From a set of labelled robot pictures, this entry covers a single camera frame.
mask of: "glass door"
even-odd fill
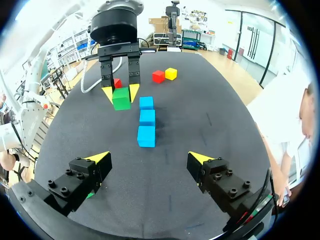
[[[274,22],[251,13],[243,13],[242,17],[241,38],[235,61],[260,83],[271,54]]]

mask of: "cardboard box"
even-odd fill
[[[168,32],[168,16],[162,16],[160,18],[149,18],[149,24],[154,25],[155,33],[166,33]],[[179,19],[176,20],[176,33],[182,33],[182,27],[180,25]]]

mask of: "green cube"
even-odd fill
[[[116,88],[113,91],[112,103],[114,110],[128,110],[131,108],[130,94],[128,87]]]

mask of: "black table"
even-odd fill
[[[119,60],[114,60],[114,67]],[[152,72],[178,70],[161,84]],[[69,218],[95,230],[138,238],[209,239],[229,216],[202,194],[186,169],[188,151],[223,157],[235,174],[262,187],[267,152],[247,108],[223,76],[202,56],[186,52],[145,53],[141,85],[130,110],[115,111],[100,87],[70,92],[52,122],[35,169],[35,180],[65,172],[75,157],[111,152],[113,169],[93,197]],[[114,74],[128,85],[128,60]],[[87,89],[100,76],[97,62],[85,75]],[[156,147],[137,142],[139,97],[153,96]]]

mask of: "yellow cube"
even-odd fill
[[[174,69],[174,68],[168,68],[167,70],[165,70],[165,78],[169,79],[171,81],[175,80],[177,78],[178,75],[178,70]]]

